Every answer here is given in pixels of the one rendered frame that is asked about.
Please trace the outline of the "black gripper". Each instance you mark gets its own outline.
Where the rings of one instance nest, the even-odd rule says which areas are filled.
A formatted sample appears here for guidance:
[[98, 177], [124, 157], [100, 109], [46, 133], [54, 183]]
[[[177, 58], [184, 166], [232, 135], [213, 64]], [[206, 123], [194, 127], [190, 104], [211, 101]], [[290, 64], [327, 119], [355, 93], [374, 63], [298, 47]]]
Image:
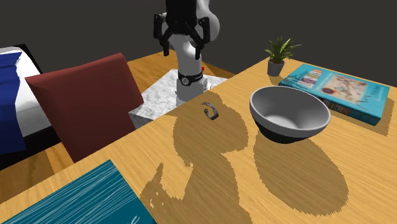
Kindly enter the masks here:
[[[154, 14], [153, 19], [153, 37], [159, 40], [163, 47], [164, 56], [169, 55], [169, 38], [173, 34], [184, 34], [190, 36], [196, 43], [195, 59], [199, 60], [200, 51], [205, 44], [211, 40], [209, 17], [200, 18], [197, 21], [197, 0], [165, 0], [166, 16], [163, 14]], [[165, 33], [162, 33], [162, 25], [166, 22], [168, 25]], [[195, 29], [196, 25], [201, 26], [203, 37], [201, 38]]]

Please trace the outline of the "white marble robot stand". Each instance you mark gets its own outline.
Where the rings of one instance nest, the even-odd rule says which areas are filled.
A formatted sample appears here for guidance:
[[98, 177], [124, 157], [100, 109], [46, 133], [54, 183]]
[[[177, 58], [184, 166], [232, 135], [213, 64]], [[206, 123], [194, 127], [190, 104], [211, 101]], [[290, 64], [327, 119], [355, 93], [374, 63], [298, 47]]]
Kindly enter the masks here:
[[144, 102], [129, 111], [129, 117], [136, 129], [184, 103], [176, 96], [177, 80], [178, 70], [171, 69], [142, 93]]

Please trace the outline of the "small potted green plant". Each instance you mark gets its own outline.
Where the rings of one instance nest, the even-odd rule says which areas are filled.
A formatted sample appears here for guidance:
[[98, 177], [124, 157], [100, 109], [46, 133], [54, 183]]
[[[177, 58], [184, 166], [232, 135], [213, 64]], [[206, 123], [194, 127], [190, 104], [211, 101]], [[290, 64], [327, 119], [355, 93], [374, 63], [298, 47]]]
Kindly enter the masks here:
[[294, 56], [292, 50], [299, 47], [300, 44], [294, 45], [291, 38], [286, 41], [282, 40], [282, 37], [277, 38], [275, 42], [270, 41], [271, 49], [265, 51], [270, 54], [268, 60], [267, 74], [269, 76], [279, 76], [281, 70], [284, 67], [285, 59], [290, 59]]

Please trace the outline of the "grey bowl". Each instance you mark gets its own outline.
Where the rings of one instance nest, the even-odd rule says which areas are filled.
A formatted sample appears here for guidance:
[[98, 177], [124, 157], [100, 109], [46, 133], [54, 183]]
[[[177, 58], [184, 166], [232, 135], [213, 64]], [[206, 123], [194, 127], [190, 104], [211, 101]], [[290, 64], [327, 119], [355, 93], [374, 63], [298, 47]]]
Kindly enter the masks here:
[[331, 120], [330, 110], [317, 97], [284, 86], [255, 90], [249, 99], [249, 109], [260, 133], [281, 144], [315, 136]]

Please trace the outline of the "teal illustrated book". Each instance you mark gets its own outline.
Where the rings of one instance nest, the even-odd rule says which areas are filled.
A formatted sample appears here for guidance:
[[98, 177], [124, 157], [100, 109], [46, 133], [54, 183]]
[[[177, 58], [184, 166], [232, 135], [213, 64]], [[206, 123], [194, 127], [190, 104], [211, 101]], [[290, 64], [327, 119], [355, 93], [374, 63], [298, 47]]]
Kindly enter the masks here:
[[279, 85], [310, 93], [329, 109], [373, 126], [382, 118], [389, 92], [385, 85], [308, 64], [302, 64]]

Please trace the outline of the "white bed with blue blanket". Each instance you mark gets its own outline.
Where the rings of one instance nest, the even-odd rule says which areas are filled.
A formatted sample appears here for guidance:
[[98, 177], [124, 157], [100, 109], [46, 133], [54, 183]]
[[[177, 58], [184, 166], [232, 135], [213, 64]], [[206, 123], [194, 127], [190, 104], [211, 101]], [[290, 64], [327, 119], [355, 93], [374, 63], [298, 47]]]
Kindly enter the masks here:
[[25, 44], [0, 48], [0, 55], [15, 52], [21, 53], [16, 63], [21, 81], [16, 97], [16, 116], [26, 149], [0, 155], [0, 171], [60, 143], [58, 135], [25, 81], [26, 77], [41, 74], [42, 71]]

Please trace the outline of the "teal book with white streaks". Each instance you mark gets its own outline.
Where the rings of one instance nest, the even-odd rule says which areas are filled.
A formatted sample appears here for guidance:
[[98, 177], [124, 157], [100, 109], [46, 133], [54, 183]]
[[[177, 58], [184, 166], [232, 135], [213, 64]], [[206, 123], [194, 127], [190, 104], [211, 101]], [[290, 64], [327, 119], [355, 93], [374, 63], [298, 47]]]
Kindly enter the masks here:
[[2, 224], [157, 224], [108, 160]]

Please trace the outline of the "wooden desk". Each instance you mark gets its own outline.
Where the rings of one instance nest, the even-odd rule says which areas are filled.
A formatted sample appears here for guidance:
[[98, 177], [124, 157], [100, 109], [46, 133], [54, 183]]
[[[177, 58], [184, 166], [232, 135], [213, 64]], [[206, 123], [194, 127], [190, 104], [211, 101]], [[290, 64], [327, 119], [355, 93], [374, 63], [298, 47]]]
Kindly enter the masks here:
[[[291, 144], [263, 136], [263, 60], [0, 204], [0, 223], [110, 160], [159, 224], [397, 224], [397, 88], [376, 126], [333, 113]], [[203, 102], [219, 117], [210, 120]]]

